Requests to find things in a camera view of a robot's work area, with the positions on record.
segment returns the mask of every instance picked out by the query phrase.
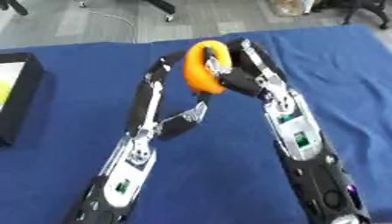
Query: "chair leg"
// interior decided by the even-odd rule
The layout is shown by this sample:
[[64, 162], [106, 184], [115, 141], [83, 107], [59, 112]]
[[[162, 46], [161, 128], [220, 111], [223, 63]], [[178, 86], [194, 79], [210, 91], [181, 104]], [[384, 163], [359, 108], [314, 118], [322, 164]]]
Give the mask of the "chair leg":
[[385, 12], [378, 7], [378, 5], [374, 5], [372, 3], [364, 3], [362, 5], [362, 8], [371, 11], [375, 15], [379, 16], [380, 19], [382, 20], [382, 24], [380, 25], [380, 28], [383, 30], [388, 29], [389, 18], [387, 14], [385, 14]]
[[357, 9], [350, 9], [350, 11], [346, 14], [345, 19], [343, 20], [343, 25], [349, 25], [351, 17], [354, 15], [354, 13], [357, 11]]
[[161, 9], [166, 12], [168, 15], [173, 15], [176, 13], [176, 7], [174, 5], [167, 3], [163, 0], [146, 0], [147, 2], [153, 4], [155, 7]]
[[8, 0], [8, 4], [21, 16], [27, 16], [29, 14], [29, 11], [17, 0]]
[[345, 19], [343, 21], [343, 25], [349, 25], [351, 17], [354, 15], [354, 13], [361, 7], [362, 1], [366, 0], [353, 0], [353, 5], [349, 5], [348, 8], [348, 13], [345, 16]]

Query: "robotic arm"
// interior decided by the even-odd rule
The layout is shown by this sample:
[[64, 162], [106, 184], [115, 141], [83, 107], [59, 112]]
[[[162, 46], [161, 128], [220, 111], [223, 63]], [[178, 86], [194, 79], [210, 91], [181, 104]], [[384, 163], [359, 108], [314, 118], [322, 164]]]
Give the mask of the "robotic arm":
[[165, 76], [184, 53], [162, 57], [138, 85], [124, 136], [101, 169], [70, 209], [64, 224], [125, 223], [153, 165], [156, 149], [150, 141], [172, 139], [200, 123], [209, 94], [198, 94], [195, 108], [158, 120]]
[[276, 153], [309, 223], [371, 223], [353, 180], [304, 97], [286, 84], [284, 73], [259, 45], [241, 38], [227, 46], [233, 70], [221, 69], [208, 46], [206, 67], [215, 71], [215, 81], [223, 87], [262, 100], [264, 116], [276, 138]]

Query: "cable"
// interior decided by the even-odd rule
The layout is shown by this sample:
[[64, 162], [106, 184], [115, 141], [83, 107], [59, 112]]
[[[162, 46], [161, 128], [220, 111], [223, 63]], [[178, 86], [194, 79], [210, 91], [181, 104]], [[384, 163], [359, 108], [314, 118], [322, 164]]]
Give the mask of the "cable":
[[132, 43], [136, 43], [137, 42], [137, 28], [129, 20], [127, 20], [126, 18], [118, 17], [118, 16], [115, 16], [115, 15], [103, 14], [103, 13], [100, 13], [100, 12], [90, 11], [90, 10], [88, 10], [87, 12], [91, 13], [91, 14], [95, 14], [95, 15], [101, 15], [101, 16], [107, 17], [107, 18], [117, 18], [117, 19], [120, 19], [123, 22], [127, 23], [132, 28], [132, 31], [133, 31], [133, 33], [132, 33], [133, 34]]

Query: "blue tablecloth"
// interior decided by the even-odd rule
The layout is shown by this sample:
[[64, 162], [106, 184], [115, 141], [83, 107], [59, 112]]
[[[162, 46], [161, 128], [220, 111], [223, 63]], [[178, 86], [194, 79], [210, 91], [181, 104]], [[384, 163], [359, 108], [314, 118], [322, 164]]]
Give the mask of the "blue tablecloth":
[[[352, 173], [375, 221], [392, 221], [392, 56], [362, 26], [257, 31], [303, 93]], [[198, 40], [98, 43], [33, 52], [46, 73], [17, 143], [0, 149], [0, 223], [56, 224], [122, 136], [136, 84], [158, 56]], [[194, 104], [177, 65], [166, 113]], [[226, 92], [206, 120], [170, 142], [130, 217], [133, 224], [304, 224], [257, 100]]]

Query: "orange ring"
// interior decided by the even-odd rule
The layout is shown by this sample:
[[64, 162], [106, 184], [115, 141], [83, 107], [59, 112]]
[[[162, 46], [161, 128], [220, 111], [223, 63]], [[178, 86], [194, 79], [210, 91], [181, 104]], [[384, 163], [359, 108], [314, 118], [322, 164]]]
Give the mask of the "orange ring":
[[184, 78], [186, 83], [196, 92], [220, 94], [226, 90], [203, 64], [203, 49], [213, 48], [216, 59], [224, 67], [231, 67], [232, 61], [228, 47], [216, 40], [207, 40], [194, 45], [186, 53], [184, 59]]

